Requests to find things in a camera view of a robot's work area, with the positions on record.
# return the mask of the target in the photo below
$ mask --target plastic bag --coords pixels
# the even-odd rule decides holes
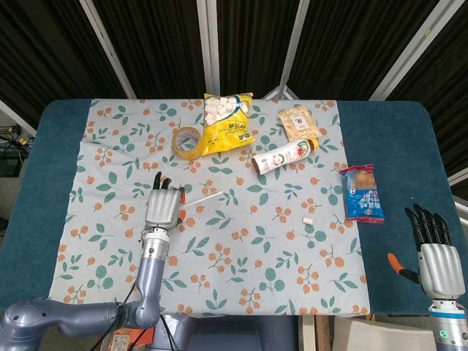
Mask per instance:
[[[290,142],[297,139],[315,139],[322,136],[306,106],[281,110],[278,112],[278,117],[283,123],[287,139]]]
[[[249,133],[252,93],[217,97],[205,94],[202,155],[227,151],[254,141]]]
[[[374,165],[349,167],[339,174],[347,178],[346,219],[383,223],[385,217],[375,184]]]

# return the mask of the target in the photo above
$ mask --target wire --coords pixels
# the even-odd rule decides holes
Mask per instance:
[[[140,338],[143,336],[143,334],[147,331],[148,329],[143,329],[143,331],[140,333],[140,335],[135,339],[134,342],[132,342],[132,344],[130,345],[130,347],[128,348],[127,351],[132,351],[133,350],[133,347],[135,347],[135,345],[137,344],[138,340],[140,340]]]
[[[132,291],[133,289],[135,288],[135,283],[132,284],[132,288],[130,289],[129,293],[127,294],[127,296],[125,297],[125,300],[123,302],[123,304],[125,304],[127,302],[127,300],[129,299],[130,295],[132,294]],[[96,347],[102,342],[102,340],[104,340],[104,338],[109,334],[109,332],[113,329],[113,327],[116,326],[116,323],[120,320],[120,314],[121,312],[124,310],[124,307],[123,306],[119,306],[119,309],[117,311],[117,316],[116,318],[114,319],[114,321],[112,322],[112,324],[109,326],[109,328],[104,332],[104,334],[102,334],[102,336],[99,338],[98,341],[96,341],[96,344],[94,344],[94,346],[89,349],[89,351],[94,351],[96,349]]]
[[[169,339],[170,349],[172,351],[174,351],[174,346],[173,346],[174,338],[173,338],[173,335],[170,332],[169,327],[167,326],[166,319],[164,318],[164,316],[161,314],[160,317],[161,317],[161,320],[162,320],[162,324],[164,324],[164,328],[166,329],[166,334],[167,334],[167,338]]]

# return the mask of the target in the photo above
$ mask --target packaging tape roll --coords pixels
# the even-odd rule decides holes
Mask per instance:
[[[181,145],[191,144],[195,147],[191,150],[183,150]],[[203,140],[200,132],[193,127],[182,127],[173,135],[173,150],[177,156],[187,161],[193,161],[202,156]]]

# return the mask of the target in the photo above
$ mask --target bottle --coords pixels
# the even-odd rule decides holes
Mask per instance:
[[[279,166],[305,159],[319,147],[317,139],[297,139],[281,148],[275,148],[264,154],[255,155],[252,164],[258,174],[265,174]]]

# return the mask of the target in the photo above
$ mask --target gray robot arm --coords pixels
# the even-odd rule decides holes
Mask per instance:
[[[0,323],[0,351],[33,351],[39,348],[46,328],[57,326],[65,336],[86,336],[107,330],[150,328],[159,320],[159,291],[169,249],[167,231],[177,225],[184,189],[168,189],[154,179],[143,232],[143,253],[136,280],[141,299],[128,304],[90,303],[69,305],[46,298],[22,300],[11,305]]]
[[[388,260],[395,272],[420,284],[432,298],[429,312],[438,351],[468,351],[468,324],[457,298],[465,293],[460,257],[452,246],[448,226],[438,214],[415,205],[415,213],[405,208],[413,229],[420,273],[403,267],[395,255]]]

